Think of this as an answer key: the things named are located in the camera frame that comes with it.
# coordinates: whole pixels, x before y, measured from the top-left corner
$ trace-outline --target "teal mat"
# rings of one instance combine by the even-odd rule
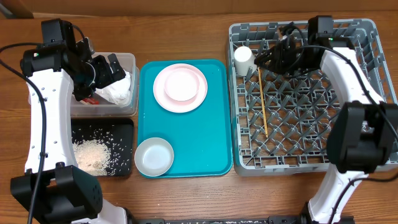
[[[203,103],[187,113],[173,113],[155,100],[157,74],[176,63],[195,66],[206,77]],[[232,168],[231,120],[225,66],[214,59],[149,62],[141,70],[139,84],[138,145],[148,138],[168,141],[174,162],[162,176],[200,177],[224,175]]]

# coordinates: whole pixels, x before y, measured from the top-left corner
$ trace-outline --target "wooden table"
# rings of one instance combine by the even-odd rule
[[[376,24],[389,71],[398,90],[398,12],[329,12],[336,19],[370,18]],[[232,14],[218,16],[147,16],[71,19],[98,52],[131,52],[137,66],[154,60],[217,58],[226,63],[228,27],[236,22],[307,20],[313,13]],[[0,46],[41,42],[40,20],[0,21]],[[5,51],[14,68],[27,48]],[[0,68],[0,222],[25,223],[27,212],[12,197],[11,177],[23,174],[30,139],[28,90]],[[137,127],[137,116],[132,118]],[[393,172],[373,174],[389,177]],[[240,177],[232,169],[223,177],[145,179],[136,168],[128,178],[99,178],[104,198],[127,207],[137,218],[261,218],[296,215],[314,196],[324,173],[280,177]],[[358,223],[397,223],[397,182],[362,183],[344,209]]]

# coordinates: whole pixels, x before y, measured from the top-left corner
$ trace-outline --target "chopstick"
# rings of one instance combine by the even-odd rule
[[[264,119],[264,129],[266,131],[266,138],[268,138],[268,127],[267,127],[267,118],[266,118],[266,109],[264,107],[264,96],[262,94],[262,85],[261,85],[261,69],[259,68],[259,84],[260,84],[260,95],[261,95],[261,108],[262,108],[262,118]]]

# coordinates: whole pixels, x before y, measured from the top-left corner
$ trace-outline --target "wooden surface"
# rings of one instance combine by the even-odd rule
[[[396,0],[18,0],[33,12],[87,16],[398,10]]]
[[[397,12],[328,12],[336,19],[370,18],[378,27],[395,89],[398,90]],[[131,52],[137,66],[154,60],[217,58],[226,63],[228,27],[236,22],[307,20],[317,13],[157,16],[72,19],[98,52]],[[0,45],[40,42],[40,20],[0,21]],[[3,52],[15,68],[27,48]],[[25,223],[27,212],[12,197],[11,177],[23,174],[30,139],[26,84],[0,68],[0,223]],[[137,116],[132,118],[137,127]],[[374,174],[389,177],[393,172]],[[260,218],[296,215],[314,196],[324,173],[282,177],[240,177],[232,169],[223,177],[145,179],[134,167],[128,178],[100,178],[105,199],[127,207],[137,218]],[[344,214],[358,223],[397,223],[397,182],[363,183]]]

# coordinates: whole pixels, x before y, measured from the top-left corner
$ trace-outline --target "dish rack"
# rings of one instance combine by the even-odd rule
[[[279,38],[277,30],[288,22],[255,22],[229,27],[228,82],[235,171],[239,175],[289,175],[326,171],[329,160],[326,140],[338,116],[340,104],[322,71],[284,79],[265,70],[261,74],[267,132],[261,110],[257,70],[236,74],[234,51],[249,47],[254,55],[270,49]],[[307,21],[295,21],[307,38]],[[376,25],[369,19],[334,20],[334,34],[349,37],[358,62],[370,84],[386,102],[398,103]],[[296,43],[303,39],[295,30]],[[394,144],[389,161],[377,170],[398,166]]]

